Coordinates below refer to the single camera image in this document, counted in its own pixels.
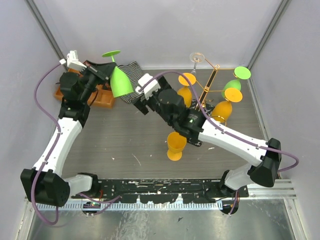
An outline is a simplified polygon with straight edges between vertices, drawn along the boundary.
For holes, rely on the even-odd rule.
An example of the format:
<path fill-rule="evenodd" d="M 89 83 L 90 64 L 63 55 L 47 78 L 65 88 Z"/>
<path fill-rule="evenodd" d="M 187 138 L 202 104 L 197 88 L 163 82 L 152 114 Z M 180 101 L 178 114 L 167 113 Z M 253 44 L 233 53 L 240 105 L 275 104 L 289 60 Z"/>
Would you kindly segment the green plastic goblet front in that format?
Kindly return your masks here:
<path fill-rule="evenodd" d="M 128 76 L 117 65 L 110 78 L 110 87 L 114 98 L 133 92 L 133 87 Z"/>

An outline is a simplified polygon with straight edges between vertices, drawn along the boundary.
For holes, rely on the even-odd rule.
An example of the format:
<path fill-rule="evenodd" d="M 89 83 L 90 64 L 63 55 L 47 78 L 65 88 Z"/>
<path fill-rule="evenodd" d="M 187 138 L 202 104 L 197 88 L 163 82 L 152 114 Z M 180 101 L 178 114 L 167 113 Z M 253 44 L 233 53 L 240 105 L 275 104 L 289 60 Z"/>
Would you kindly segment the green plastic goblet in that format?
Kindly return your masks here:
<path fill-rule="evenodd" d="M 238 66 L 234 69 L 233 75 L 235 76 L 235 79 L 230 80 L 222 90 L 221 95 L 223 98 L 225 97 L 225 91 L 228 88 L 235 88 L 241 91 L 241 80 L 248 80 L 251 77 L 251 71 L 245 66 Z"/>
<path fill-rule="evenodd" d="M 128 76 L 117 65 L 110 78 L 110 87 L 114 98 L 133 92 L 133 87 Z"/>

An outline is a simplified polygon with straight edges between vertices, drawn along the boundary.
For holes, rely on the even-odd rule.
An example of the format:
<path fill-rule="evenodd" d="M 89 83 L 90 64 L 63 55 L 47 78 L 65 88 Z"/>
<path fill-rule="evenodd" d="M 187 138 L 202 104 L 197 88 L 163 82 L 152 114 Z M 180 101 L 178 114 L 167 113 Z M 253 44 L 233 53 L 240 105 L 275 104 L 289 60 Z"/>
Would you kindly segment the orange plastic goblet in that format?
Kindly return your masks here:
<path fill-rule="evenodd" d="M 187 72 L 183 74 L 188 78 L 191 85 L 194 85 L 196 83 L 196 77 L 193 74 Z M 181 75 L 178 77 L 178 81 L 180 84 L 182 84 L 182 87 L 177 91 L 177 94 L 183 97 L 185 106 L 189 108 L 191 106 L 193 97 L 192 92 L 189 88 L 190 85 Z"/>
<path fill-rule="evenodd" d="M 241 91 L 228 88 L 224 93 L 224 101 L 219 102 L 211 112 L 211 117 L 221 124 L 227 125 L 228 118 L 233 111 L 232 103 L 239 103 L 243 99 Z"/>
<path fill-rule="evenodd" d="M 171 161 L 179 161 L 183 156 L 183 150 L 187 144 L 187 138 L 178 132 L 171 132 L 167 137 L 167 157 Z"/>

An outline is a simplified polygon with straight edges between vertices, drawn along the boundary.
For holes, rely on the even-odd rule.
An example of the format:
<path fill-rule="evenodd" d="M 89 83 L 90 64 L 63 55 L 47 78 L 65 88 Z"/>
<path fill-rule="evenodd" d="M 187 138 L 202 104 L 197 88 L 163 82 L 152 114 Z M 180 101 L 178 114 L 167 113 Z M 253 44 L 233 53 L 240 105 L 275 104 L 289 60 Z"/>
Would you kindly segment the clear wine glass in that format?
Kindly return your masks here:
<path fill-rule="evenodd" d="M 205 60 L 205 56 L 200 52 L 193 52 L 190 54 L 189 58 L 193 62 L 193 69 L 191 70 L 190 73 L 196 76 L 197 65 L 202 63 Z"/>

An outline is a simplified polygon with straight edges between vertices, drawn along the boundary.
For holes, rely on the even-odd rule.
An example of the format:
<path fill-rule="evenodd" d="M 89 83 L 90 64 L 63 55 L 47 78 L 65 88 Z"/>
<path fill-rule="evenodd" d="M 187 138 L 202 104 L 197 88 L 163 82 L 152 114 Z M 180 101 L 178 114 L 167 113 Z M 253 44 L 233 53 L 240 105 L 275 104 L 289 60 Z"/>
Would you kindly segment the gold wine glass rack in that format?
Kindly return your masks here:
<path fill-rule="evenodd" d="M 213 111 L 213 109 L 216 106 L 213 106 L 211 104 L 209 104 L 208 102 L 211 102 L 212 100 L 208 100 L 207 101 L 207 96 L 209 93 L 222 93 L 223 90 L 211 90 L 211 86 L 213 84 L 213 81 L 216 77 L 216 73 L 219 71 L 220 66 L 218 64 L 216 65 L 212 65 L 206 58 L 204 59 L 205 62 L 209 63 L 212 68 L 213 71 L 209 77 L 209 80 L 207 81 L 207 83 L 205 85 L 202 85 L 198 80 L 197 80 L 197 75 L 195 76 L 196 78 L 196 83 L 201 87 L 202 89 L 202 93 L 200 94 L 200 97 L 198 98 L 201 104 L 197 104 L 197 101 L 195 99 L 192 100 L 191 102 L 191 108 L 195 109 L 195 110 L 200 110 L 200 106 L 203 107 L 204 111 L 211 117 L 211 113 Z"/>

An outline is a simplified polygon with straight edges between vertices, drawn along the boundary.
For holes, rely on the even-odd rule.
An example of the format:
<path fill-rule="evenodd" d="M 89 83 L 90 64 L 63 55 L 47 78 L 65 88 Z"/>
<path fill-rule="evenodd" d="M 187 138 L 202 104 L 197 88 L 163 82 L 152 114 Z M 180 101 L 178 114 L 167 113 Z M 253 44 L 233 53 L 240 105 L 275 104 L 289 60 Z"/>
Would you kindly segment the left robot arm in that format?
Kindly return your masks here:
<path fill-rule="evenodd" d="M 84 69 L 64 72 L 59 79 L 62 93 L 54 134 L 42 156 L 31 169 L 24 169 L 20 179 L 32 204 L 63 207 L 71 196 L 85 194 L 95 198 L 101 191 L 98 176 L 81 172 L 62 178 L 62 171 L 75 139 L 83 130 L 89 113 L 88 100 L 98 85 L 110 83 L 116 63 L 93 63 L 86 60 Z"/>

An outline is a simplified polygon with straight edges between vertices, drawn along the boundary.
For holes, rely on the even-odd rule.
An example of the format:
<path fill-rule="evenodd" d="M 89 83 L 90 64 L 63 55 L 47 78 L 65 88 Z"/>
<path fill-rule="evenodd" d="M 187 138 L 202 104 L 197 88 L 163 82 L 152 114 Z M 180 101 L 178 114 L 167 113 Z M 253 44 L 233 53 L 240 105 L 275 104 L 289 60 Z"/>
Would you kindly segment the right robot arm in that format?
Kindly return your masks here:
<path fill-rule="evenodd" d="M 161 73 L 144 74 L 137 81 L 133 105 L 144 115 L 156 112 L 170 127 L 191 143 L 206 142 L 238 155 L 247 164 L 226 170 L 218 189 L 225 197 L 250 184 L 271 188 L 282 160 L 281 143 L 256 139 L 237 132 L 209 117 L 205 111 L 186 107 L 182 96 L 172 89 Z"/>

